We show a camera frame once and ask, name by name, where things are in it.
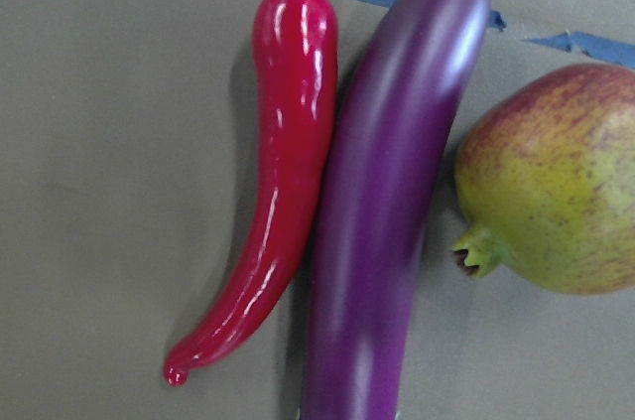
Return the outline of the purple eggplant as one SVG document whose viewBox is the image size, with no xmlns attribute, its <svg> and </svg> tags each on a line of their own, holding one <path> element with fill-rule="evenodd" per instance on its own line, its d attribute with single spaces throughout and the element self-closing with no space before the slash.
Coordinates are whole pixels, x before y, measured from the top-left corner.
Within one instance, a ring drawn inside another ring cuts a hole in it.
<svg viewBox="0 0 635 420">
<path fill-rule="evenodd" d="M 392 419 L 423 230 L 490 0 L 397 0 L 342 103 L 319 208 L 300 415 Z"/>
</svg>

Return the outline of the red chili pepper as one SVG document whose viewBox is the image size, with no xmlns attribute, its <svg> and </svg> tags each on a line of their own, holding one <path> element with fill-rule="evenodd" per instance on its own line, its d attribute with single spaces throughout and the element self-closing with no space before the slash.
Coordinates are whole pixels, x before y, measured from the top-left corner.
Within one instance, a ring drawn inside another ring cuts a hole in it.
<svg viewBox="0 0 635 420">
<path fill-rule="evenodd" d="M 337 20 L 329 0 L 262 0 L 252 28 L 257 195 L 247 239 L 218 297 L 168 353 L 164 379 L 225 358 L 263 324 L 296 275 L 312 231 L 334 126 Z"/>
</svg>

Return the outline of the red yellow pomegranate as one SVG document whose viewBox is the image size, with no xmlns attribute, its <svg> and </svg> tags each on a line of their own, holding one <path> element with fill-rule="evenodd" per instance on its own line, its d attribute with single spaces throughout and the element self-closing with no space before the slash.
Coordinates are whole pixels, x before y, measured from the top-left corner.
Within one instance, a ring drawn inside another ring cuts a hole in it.
<svg viewBox="0 0 635 420">
<path fill-rule="evenodd" d="M 473 126 L 454 181 L 468 275 L 506 266 L 579 295 L 632 287 L 633 71 L 580 64 L 533 81 Z"/>
</svg>

